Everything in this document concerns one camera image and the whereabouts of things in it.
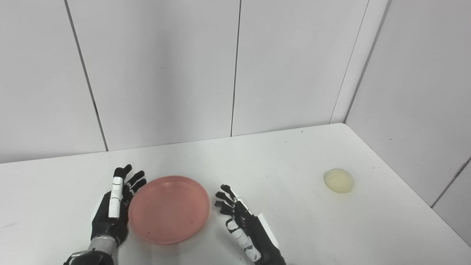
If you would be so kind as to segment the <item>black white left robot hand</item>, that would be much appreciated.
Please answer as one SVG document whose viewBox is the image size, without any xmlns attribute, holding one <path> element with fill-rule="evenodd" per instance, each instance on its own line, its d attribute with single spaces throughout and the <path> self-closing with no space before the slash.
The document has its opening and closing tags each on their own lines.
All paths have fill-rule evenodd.
<svg viewBox="0 0 471 265">
<path fill-rule="evenodd" d="M 89 249 L 113 253 L 128 237 L 128 209 L 138 190 L 146 185 L 143 170 L 126 179 L 132 165 L 114 170 L 111 191 L 108 191 L 92 220 L 91 243 Z"/>
</svg>

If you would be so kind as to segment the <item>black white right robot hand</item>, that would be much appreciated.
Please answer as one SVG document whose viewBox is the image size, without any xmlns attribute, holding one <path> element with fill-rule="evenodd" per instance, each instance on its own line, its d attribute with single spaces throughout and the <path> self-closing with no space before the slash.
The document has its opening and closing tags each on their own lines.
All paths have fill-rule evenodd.
<svg viewBox="0 0 471 265">
<path fill-rule="evenodd" d="M 229 219 L 225 226 L 247 258 L 255 265 L 285 265 L 278 241 L 263 214 L 254 215 L 240 196 L 226 184 L 221 185 L 214 203 Z"/>
</svg>

